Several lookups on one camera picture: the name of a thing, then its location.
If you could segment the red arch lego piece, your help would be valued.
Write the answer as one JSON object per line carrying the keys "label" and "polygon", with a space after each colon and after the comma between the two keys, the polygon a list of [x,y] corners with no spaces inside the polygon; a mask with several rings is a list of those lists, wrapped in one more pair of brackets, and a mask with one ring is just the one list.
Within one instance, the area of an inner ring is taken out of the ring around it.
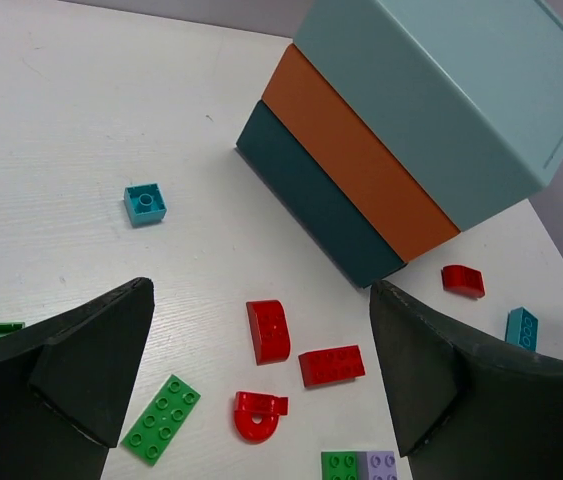
{"label": "red arch lego piece", "polygon": [[280,418],[288,412],[288,397],[238,391],[234,399],[233,423],[244,441],[258,444],[275,433]]}

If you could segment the red curved lego brick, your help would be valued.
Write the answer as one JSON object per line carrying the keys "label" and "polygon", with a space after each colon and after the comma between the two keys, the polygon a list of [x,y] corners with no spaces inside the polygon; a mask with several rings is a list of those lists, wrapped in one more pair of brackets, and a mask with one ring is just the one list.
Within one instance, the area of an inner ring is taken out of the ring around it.
{"label": "red curved lego brick", "polygon": [[482,273],[464,265],[447,265],[441,270],[445,291],[471,299],[483,298],[486,294]]}

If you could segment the cyan square lego brick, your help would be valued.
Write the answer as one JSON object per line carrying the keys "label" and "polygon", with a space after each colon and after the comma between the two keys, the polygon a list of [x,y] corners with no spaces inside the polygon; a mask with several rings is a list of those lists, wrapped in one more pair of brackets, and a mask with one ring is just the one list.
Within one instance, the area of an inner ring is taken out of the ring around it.
{"label": "cyan square lego brick", "polygon": [[167,213],[156,183],[126,187],[124,205],[133,228],[159,223]]}

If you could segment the red rounded lego brick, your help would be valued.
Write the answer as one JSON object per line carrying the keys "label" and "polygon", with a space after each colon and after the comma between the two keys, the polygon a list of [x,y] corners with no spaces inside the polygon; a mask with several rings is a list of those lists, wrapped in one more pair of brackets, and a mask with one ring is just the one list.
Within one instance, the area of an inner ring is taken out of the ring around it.
{"label": "red rounded lego brick", "polygon": [[286,361],[291,352],[291,339],[281,302],[248,301],[246,311],[256,364],[262,366]]}

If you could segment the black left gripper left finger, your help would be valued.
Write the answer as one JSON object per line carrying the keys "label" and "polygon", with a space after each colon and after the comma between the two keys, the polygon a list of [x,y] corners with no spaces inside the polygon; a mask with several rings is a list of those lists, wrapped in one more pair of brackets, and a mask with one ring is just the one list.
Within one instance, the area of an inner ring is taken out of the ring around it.
{"label": "black left gripper left finger", "polygon": [[118,445],[155,307],[138,277],[0,338],[0,479],[98,479]]}

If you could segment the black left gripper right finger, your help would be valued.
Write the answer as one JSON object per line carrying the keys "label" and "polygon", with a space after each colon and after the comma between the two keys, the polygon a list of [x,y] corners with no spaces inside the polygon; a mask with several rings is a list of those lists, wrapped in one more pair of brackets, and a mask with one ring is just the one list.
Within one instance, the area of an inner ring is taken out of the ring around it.
{"label": "black left gripper right finger", "polygon": [[399,454],[416,479],[563,479],[563,360],[387,281],[370,321]]}

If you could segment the cyan long lego brick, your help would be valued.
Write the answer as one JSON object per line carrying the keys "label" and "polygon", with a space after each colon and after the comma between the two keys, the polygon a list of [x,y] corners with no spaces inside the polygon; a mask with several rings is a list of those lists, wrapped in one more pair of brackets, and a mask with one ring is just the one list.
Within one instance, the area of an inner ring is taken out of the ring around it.
{"label": "cyan long lego brick", "polygon": [[535,351],[538,340],[538,319],[524,307],[511,310],[507,317],[505,341]]}

